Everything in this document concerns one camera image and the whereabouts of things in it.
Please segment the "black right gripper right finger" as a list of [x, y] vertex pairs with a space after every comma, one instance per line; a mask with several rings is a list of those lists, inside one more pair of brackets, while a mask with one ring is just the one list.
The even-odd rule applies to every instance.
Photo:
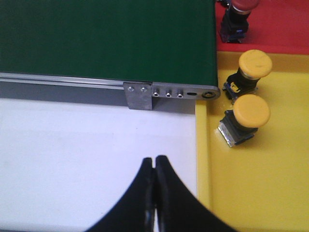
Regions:
[[158, 226], [161, 232], [234, 232], [189, 191], [167, 156], [155, 159]]

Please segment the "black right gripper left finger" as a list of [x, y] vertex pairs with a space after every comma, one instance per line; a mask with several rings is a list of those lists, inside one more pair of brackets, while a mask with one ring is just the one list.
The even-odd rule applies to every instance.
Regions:
[[89, 232], [152, 232], [155, 222], [154, 168], [144, 158], [132, 183], [113, 208]]

